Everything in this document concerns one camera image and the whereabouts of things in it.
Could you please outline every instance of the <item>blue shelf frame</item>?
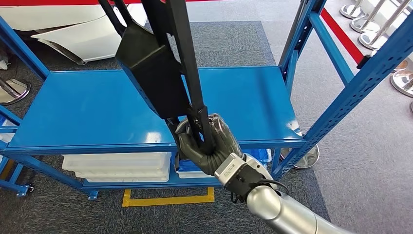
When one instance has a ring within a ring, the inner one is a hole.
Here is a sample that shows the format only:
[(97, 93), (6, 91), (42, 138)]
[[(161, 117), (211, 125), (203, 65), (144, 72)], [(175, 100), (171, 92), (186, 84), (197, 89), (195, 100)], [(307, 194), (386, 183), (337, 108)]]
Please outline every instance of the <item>blue shelf frame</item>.
[[(0, 106), (0, 114), (6, 119), (8, 119), (9, 121), (11, 121), (12, 123), (16, 125), (20, 125), (21, 119), (18, 118), (13, 113), (11, 113), (10, 111), (8, 111), (3, 106)], [(0, 134), (15, 133), (17, 128), (18, 126), (1, 126)], [(6, 146), (7, 146), (6, 143), (4, 143), (3, 141), (0, 141), (0, 155), (4, 154), (4, 149), (6, 148)], [(6, 156), (3, 156), (3, 158), (0, 161), (0, 174), (4, 171), (8, 162), (9, 162), (9, 158)], [(18, 163), (8, 181), (0, 179), (0, 188), (5, 188), (5, 189), (15, 192), (17, 197), (26, 196), (27, 192), (29, 191), (30, 185), (16, 184), (17, 178), (19, 177), (22, 169), (23, 169), (23, 164)]]
[[(301, 4), (296, 21), (293, 25), (286, 44), (286, 54), (279, 63), (279, 69), (285, 81), (285, 87), (291, 95), (294, 73), (297, 61), (300, 57), (310, 33), (314, 31), (320, 38), (322, 45), (335, 69), (341, 78), (344, 89), (335, 98), (332, 104), (315, 121), (313, 126), (303, 135), (302, 139), (279, 139), (272, 142), (256, 141), (249, 148), (275, 148), (271, 174), (275, 179), (280, 179), (287, 173), (311, 148), (313, 148), (326, 134), (328, 134), (347, 114), (349, 114), (402, 60), (413, 52), (413, 15), (407, 16), (399, 28), (389, 37), (376, 55), (370, 58), (359, 72), (354, 75), (343, 56), (340, 54), (332, 37), (326, 30), (320, 19), (320, 13), (325, 0), (308, 0)], [(21, 41), (14, 31), (0, 18), (0, 38), (17, 54), (30, 69), (45, 80), (50, 72), (40, 60)], [(15, 132), (16, 128), (1, 128), (1, 132)], [(282, 163), (278, 163), (281, 147), (293, 148)], [(124, 188), (165, 188), (165, 187), (209, 187), (218, 186), (216, 180), (211, 178), (180, 179), (177, 177), (174, 167), (171, 166), (170, 180), (165, 183), (88, 183), (64, 175), (49, 165), (38, 161), (31, 155), (34, 154), (80, 154), (82, 153), (125, 153), (137, 152), (138, 145), (115, 146), (65, 146), (65, 147), (28, 147), (18, 151), (5, 145), (4, 155), (29, 167), (52, 177), (78, 191), (89, 195), (93, 200), (100, 189), (124, 189)]]

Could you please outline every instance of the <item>gray floor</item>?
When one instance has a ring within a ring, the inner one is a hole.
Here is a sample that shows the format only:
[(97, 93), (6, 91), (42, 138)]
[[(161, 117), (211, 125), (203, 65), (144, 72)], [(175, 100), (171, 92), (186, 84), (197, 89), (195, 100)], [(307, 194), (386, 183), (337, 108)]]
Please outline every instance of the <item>gray floor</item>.
[[(192, 3), (190, 19), (261, 20), (278, 61), (298, 2), (234, 0), (215, 2), (211, 10), (207, 2)], [(358, 33), (350, 29), (350, 20), (338, 12), (351, 3), (354, 1), (328, 0), (325, 8), (362, 53), (369, 54), (370, 50), (358, 43)], [(333, 38), (356, 73), (356, 63)], [(301, 54), (292, 93), (302, 130), (311, 127), (342, 88), (313, 33)], [(412, 233), (411, 101), (387, 78), (320, 142), (321, 158), (314, 171), (333, 223), (364, 234)]]
[[(355, 39), (357, 33), (348, 27), (350, 21), (338, 13), (340, 7), (350, 2), (328, 0), (326, 8), (350, 38)], [(277, 62), (298, 3), (298, 0), (191, 2), (188, 3), (188, 11), (192, 22), (261, 21)], [(237, 36), (245, 38), (243, 33), (251, 34), (253, 29), (243, 27), (239, 32), (242, 34)], [(199, 41), (207, 41), (208, 36), (202, 34)], [(244, 51), (249, 56), (230, 59), (234, 56), (231, 55), (233, 50), (222, 48), (214, 53), (198, 52), (198, 62), (208, 66), (263, 65), (268, 62), (265, 52), (268, 48), (262, 47), (261, 42), (256, 41), (256, 44), (261, 45), (261, 55), (249, 47)], [(338, 46), (353, 72), (357, 72), (356, 63), (339, 43)], [(368, 50), (362, 49), (362, 52), (368, 53)], [(52, 69), (73, 67), (57, 53), (52, 57), (46, 56), (42, 50), (37, 53), (47, 64), (54, 64)], [(81, 69), (109, 69), (114, 66), (112, 61), (106, 60)], [(18, 76), (32, 78), (24, 65), (19, 65), (16, 72)], [(312, 125), (342, 88), (331, 61), (313, 33), (299, 60), (292, 94), (302, 130)], [(409, 144), (411, 141), (405, 140), (410, 139), (408, 134), (413, 129), (413, 116), (409, 110), (411, 101), (385, 79), (320, 142), (321, 158), (314, 172), (291, 171), (287, 174), (284, 180), (294, 192), (293, 196), (322, 216), (328, 218), (329, 215), (333, 223), (357, 233), (411, 233), (413, 170), (410, 165), (413, 159), (410, 156), (413, 148)], [(21, 116), (29, 104), (19, 105), (22, 107), (16, 107), (14, 111), (20, 111)], [(58, 160), (51, 163), (59, 165)], [(1, 208), (0, 232), (224, 233), (228, 232), (225, 228), (228, 225), (230, 233), (270, 233), (262, 223), (244, 213), (245, 207), (240, 205), (243, 207), (240, 210), (234, 208), (224, 191), (217, 191), (217, 201), (210, 204), (121, 208), (121, 191), (102, 192), (97, 202), (89, 203), (84, 195), (72, 193), (50, 179), (40, 175), (32, 175), (31, 179), (39, 183), (38, 190), (37, 194), (27, 198), (15, 199), (13, 195), (0, 191), (0, 201), (8, 204)], [(325, 213), (324, 201), (328, 214)], [(212, 226), (216, 221), (211, 216), (214, 213), (219, 215), (222, 225)], [(169, 218), (159, 225), (161, 215)], [(190, 224), (194, 220), (203, 222)]]
[[(196, 22), (192, 25), (199, 66), (274, 65), (270, 45), (260, 21)], [(34, 52), (52, 70), (113, 69), (114, 59), (79, 67), (52, 49), (37, 45)], [(34, 91), (23, 101), (8, 106), (23, 117), (40, 82), (22, 62), (14, 62), (5, 78), (31, 81)], [(60, 168), (61, 156), (39, 159)], [(122, 208), (123, 191), (102, 191), (97, 201), (52, 179), (25, 169), (21, 183), (33, 183), (35, 191), (16, 198), (0, 191), (0, 233), (272, 233), (250, 215), (245, 204), (234, 205), (229, 193), (215, 190), (216, 201), (204, 204)], [(313, 170), (293, 171), (283, 178), (292, 196), (329, 219)], [(206, 189), (135, 190), (132, 198), (203, 195)]]

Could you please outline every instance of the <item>white plastic tray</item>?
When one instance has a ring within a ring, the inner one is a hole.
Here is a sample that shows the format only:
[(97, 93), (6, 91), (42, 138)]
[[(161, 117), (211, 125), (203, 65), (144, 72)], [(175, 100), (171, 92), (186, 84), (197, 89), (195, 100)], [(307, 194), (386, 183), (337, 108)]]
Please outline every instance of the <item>white plastic tray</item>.
[(62, 169), (69, 171), (123, 171), (161, 169), (169, 164), (171, 152), (64, 155)]
[(124, 170), (75, 170), (76, 177), (80, 178), (147, 178), (165, 177), (169, 173), (170, 164), (165, 163), (159, 169), (124, 169)]
[(89, 182), (166, 182), (169, 180), (169, 169), (168, 167), (164, 176), (159, 177), (119, 177), (115, 178), (109, 177), (87, 177), (86, 180)]
[(207, 175), (203, 172), (179, 172), (177, 171), (179, 178), (186, 179), (186, 178), (211, 178), (213, 176)]

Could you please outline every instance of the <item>silver robot arm segment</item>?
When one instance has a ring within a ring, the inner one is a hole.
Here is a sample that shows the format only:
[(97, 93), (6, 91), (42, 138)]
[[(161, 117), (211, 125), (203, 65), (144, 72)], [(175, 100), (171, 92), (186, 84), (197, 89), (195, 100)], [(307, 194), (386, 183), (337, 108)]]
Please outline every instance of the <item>silver robot arm segment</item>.
[[(215, 172), (215, 177), (226, 189), (236, 193), (237, 188), (231, 186), (231, 183), (239, 186), (238, 181), (248, 180), (242, 178), (248, 176), (247, 173), (240, 176), (245, 167), (253, 168), (265, 178), (272, 179), (269, 172), (256, 159), (251, 156), (242, 159), (236, 154), (230, 154)], [(278, 234), (352, 234), (318, 216), (289, 195), (274, 190), (274, 186), (259, 184), (241, 196), (246, 197), (249, 211), (264, 220)]]

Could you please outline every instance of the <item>red rope barrier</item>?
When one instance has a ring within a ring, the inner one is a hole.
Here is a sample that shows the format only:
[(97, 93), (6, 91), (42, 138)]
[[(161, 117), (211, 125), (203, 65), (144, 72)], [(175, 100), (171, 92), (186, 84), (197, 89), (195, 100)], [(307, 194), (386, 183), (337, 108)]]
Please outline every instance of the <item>red rope barrier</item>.
[[(141, 3), (140, 0), (124, 0), (125, 4)], [(98, 0), (0, 0), (0, 6), (62, 6), (62, 5), (97, 5)]]
[(345, 32), (340, 28), (340, 26), (333, 19), (333, 17), (331, 17), (331, 15), (327, 12), (325, 8), (321, 11), (321, 17), (324, 19), (326, 24), (336, 35), (336, 37), (344, 46), (344, 48), (349, 52), (351, 57), (353, 57), (354, 61), (356, 61), (356, 63), (359, 64), (360, 61), (363, 59), (364, 55), (360, 52), (357, 46), (350, 40), (347, 34), (345, 34)]

